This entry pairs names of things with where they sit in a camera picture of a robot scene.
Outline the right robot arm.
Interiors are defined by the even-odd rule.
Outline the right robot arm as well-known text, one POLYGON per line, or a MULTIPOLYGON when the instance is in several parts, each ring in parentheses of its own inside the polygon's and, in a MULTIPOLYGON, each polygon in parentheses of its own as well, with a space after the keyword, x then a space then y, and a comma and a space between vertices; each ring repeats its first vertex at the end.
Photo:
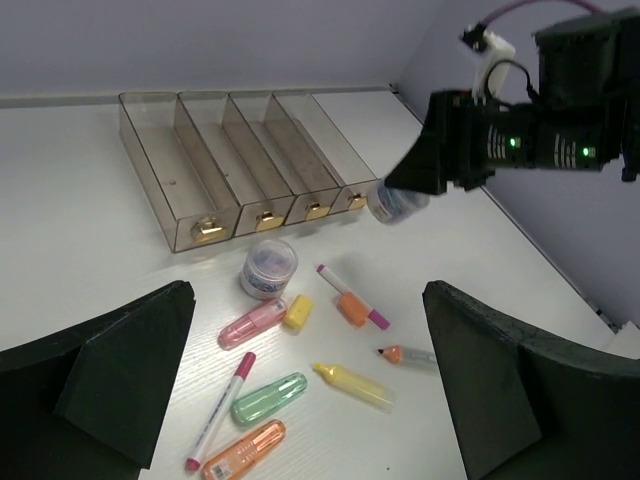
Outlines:
POLYGON ((431 94, 422 131, 383 183, 431 196, 448 184, 472 190, 500 169, 599 171, 622 158, 621 178, 639 174, 639 11, 586 15, 534 33, 539 83, 525 103, 498 96, 512 47, 490 23, 521 7, 514 2, 459 36, 482 56, 470 90, 431 94))

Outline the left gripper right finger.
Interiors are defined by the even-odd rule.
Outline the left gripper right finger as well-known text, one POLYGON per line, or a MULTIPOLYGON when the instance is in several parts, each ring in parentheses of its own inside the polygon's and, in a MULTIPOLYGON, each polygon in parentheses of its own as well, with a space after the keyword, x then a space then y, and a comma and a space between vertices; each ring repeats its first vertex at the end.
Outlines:
POLYGON ((442 280, 426 285, 423 302, 467 478, 638 478, 638 361, 442 280))

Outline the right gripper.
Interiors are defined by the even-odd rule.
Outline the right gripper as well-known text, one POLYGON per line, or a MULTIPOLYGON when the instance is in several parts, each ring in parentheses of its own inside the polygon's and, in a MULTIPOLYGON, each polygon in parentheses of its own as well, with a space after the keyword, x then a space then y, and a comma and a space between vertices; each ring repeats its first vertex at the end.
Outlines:
POLYGON ((449 183, 472 190, 499 169, 531 169, 542 108, 476 103, 469 90, 431 94, 424 132, 385 177, 390 189, 442 195, 449 183))

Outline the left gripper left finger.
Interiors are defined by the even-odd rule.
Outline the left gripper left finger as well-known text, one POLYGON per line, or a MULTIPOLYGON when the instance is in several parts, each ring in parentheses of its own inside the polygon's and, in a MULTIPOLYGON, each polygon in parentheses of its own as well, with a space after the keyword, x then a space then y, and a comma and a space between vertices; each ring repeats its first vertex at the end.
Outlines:
POLYGON ((136 479, 149 469, 195 310, 174 281, 1 353, 4 479, 136 479))

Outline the clear jar of paper clips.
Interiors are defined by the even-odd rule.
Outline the clear jar of paper clips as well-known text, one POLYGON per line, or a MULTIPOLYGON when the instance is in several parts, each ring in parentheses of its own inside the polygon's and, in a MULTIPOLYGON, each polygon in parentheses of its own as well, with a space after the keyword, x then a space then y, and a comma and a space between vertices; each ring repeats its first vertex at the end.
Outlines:
POLYGON ((253 245, 239 274, 240 285, 251 297, 280 297, 298 268, 293 247, 282 240, 267 239, 253 245))

